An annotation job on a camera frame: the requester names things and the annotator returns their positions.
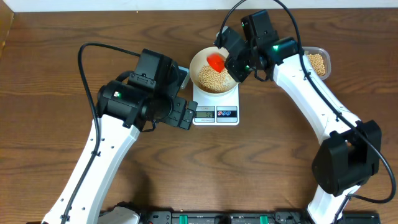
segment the scale control panel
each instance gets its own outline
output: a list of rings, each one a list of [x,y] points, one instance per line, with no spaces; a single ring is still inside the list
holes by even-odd
[[[198,106],[194,121],[196,123],[237,123],[237,106]]]

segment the bowl of beans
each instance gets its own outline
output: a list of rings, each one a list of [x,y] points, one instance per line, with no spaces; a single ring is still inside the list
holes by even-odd
[[[321,80],[325,80],[331,73],[330,56],[326,50],[319,47],[303,47],[315,73]]]
[[[224,60],[228,56],[225,48],[208,47],[197,53],[189,66],[189,73],[193,84],[206,95],[222,96],[231,92],[238,85],[228,74],[226,68],[221,72],[214,70],[207,62],[207,57],[219,54]]]

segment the grain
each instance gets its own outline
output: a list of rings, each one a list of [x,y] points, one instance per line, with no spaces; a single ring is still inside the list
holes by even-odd
[[[198,74],[200,88],[209,93],[223,93],[229,88],[228,80],[232,79],[224,68],[218,73],[211,66],[205,65]]]
[[[326,74],[326,70],[322,56],[320,54],[308,54],[307,56],[317,75],[320,77],[324,76]]]

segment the red object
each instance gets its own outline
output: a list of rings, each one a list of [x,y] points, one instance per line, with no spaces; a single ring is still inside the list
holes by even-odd
[[[225,68],[223,58],[217,53],[214,53],[214,54],[211,54],[210,56],[208,56],[207,62],[217,72],[222,72],[223,69]]]

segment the beige bowl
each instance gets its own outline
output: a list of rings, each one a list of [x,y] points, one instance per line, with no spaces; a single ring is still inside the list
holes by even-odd
[[[229,55],[228,51],[225,48],[218,49],[218,47],[208,47],[206,49],[203,49],[197,53],[194,58],[191,61],[191,64],[189,65],[189,74],[191,76],[191,80],[193,84],[198,87],[198,89],[203,92],[206,95],[210,96],[223,96],[225,94],[228,94],[231,92],[237,85],[238,83],[235,82],[233,79],[227,79],[227,84],[228,88],[222,92],[222,93],[209,93],[203,89],[201,89],[201,84],[198,81],[198,74],[201,70],[201,68],[205,65],[209,65],[207,63],[207,56],[213,54],[213,53],[219,53],[222,55],[224,58],[227,58]]]

